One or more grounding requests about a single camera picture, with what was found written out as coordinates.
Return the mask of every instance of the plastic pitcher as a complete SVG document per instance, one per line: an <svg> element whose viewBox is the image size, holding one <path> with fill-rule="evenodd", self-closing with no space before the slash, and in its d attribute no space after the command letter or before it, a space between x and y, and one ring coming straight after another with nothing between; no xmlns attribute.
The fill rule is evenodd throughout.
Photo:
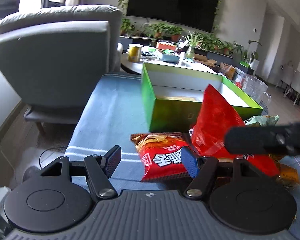
<svg viewBox="0 0 300 240"><path fill-rule="evenodd" d="M268 86L258 80L253 76L245 76L242 79L242 91L244 91L248 96L250 96L254 101L260 104L264 95L268 97L268 101L263 101L262 107L266 107L271 102L271 95L269 95L266 91Z"/></svg>

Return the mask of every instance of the white round table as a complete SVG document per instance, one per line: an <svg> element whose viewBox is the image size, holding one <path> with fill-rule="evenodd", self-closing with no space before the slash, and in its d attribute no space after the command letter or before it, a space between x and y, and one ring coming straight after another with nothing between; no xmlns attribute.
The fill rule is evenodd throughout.
<svg viewBox="0 0 300 240"><path fill-rule="evenodd" d="M141 75L142 66L143 66L144 62L159 64L159 65L166 65L166 66L173 66L173 67L184 67L184 68L190 68L190 69L194 69L194 70L199 70L199 71L203 71L203 72L209 72L212 74L216 74L216 72L213 71L211 68L209 68L206 65L203 65L199 62L195 62L195 63L187 62L186 66L178 66L178 64L176 64L176 63L169 63L169 62L164 62L161 60L140 60L139 63L133 63L133 62L128 61L128 52L123 53L121 55L122 69L128 73Z"/></svg>

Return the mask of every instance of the yellow cup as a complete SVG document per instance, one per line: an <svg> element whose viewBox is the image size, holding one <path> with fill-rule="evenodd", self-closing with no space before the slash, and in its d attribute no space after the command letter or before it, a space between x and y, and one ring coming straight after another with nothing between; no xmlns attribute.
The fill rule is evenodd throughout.
<svg viewBox="0 0 300 240"><path fill-rule="evenodd" d="M128 60L130 62L138 63L140 61L142 47L143 46L140 44L130 44L129 45Z"/></svg>

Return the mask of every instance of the television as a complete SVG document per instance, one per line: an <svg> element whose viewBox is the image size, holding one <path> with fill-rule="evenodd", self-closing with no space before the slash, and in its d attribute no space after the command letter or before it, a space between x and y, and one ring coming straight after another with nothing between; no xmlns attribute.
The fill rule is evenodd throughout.
<svg viewBox="0 0 300 240"><path fill-rule="evenodd" d="M186 25L211 32L218 0L129 0L127 16Z"/></svg>

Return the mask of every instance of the green box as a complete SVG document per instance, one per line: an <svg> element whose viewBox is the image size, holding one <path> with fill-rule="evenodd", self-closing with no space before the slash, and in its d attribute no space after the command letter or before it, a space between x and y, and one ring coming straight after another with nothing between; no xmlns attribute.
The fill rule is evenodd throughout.
<svg viewBox="0 0 300 240"><path fill-rule="evenodd" d="M243 120L263 108L226 77L183 67L144 63L141 91L150 132L186 132L195 124L207 86L211 84ZM197 101L165 97L192 97Z"/></svg>

